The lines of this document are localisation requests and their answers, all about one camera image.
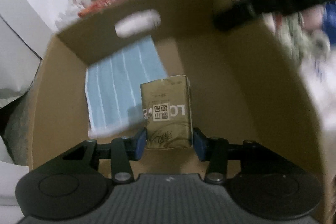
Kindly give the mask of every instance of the cardboard box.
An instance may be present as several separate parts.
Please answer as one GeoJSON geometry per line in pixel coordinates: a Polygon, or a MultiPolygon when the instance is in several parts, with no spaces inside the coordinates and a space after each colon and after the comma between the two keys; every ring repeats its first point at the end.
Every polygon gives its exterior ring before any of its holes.
{"type": "Polygon", "coordinates": [[[147,148],[191,147],[189,83],[185,75],[141,85],[147,148]]]}
{"type": "MultiPolygon", "coordinates": [[[[27,136],[30,169],[88,138],[87,66],[152,35],[168,75],[187,75],[192,83],[194,126],[209,137],[231,143],[258,141],[319,176],[325,182],[319,219],[327,218],[330,174],[315,110],[296,70],[262,19],[229,32],[215,29],[213,13],[233,2],[127,0],[55,35],[33,87],[27,136]],[[148,9],[160,14],[156,29],[127,38],[116,35],[117,22],[148,9]]],[[[202,175],[207,164],[187,148],[149,149],[131,166],[135,176],[155,172],[202,175]]],[[[228,175],[238,171],[239,165],[234,165],[228,175]]]]}

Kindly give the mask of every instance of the metal screw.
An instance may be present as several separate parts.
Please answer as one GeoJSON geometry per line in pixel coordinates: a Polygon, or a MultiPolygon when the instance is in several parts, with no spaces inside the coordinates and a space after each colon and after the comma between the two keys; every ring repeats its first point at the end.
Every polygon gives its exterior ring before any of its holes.
{"type": "Polygon", "coordinates": [[[224,179],[224,176],[221,173],[212,172],[210,174],[207,174],[207,179],[210,181],[221,181],[224,179]]]}
{"type": "Polygon", "coordinates": [[[118,181],[127,181],[131,178],[131,174],[127,172],[119,172],[114,175],[114,178],[118,181]]]}

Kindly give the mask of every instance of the dark blue object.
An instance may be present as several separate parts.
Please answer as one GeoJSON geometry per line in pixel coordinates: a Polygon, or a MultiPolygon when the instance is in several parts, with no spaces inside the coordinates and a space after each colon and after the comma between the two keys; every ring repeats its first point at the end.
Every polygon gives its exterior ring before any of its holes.
{"type": "Polygon", "coordinates": [[[330,44],[336,44],[336,1],[325,5],[322,30],[328,35],[330,44]]]}

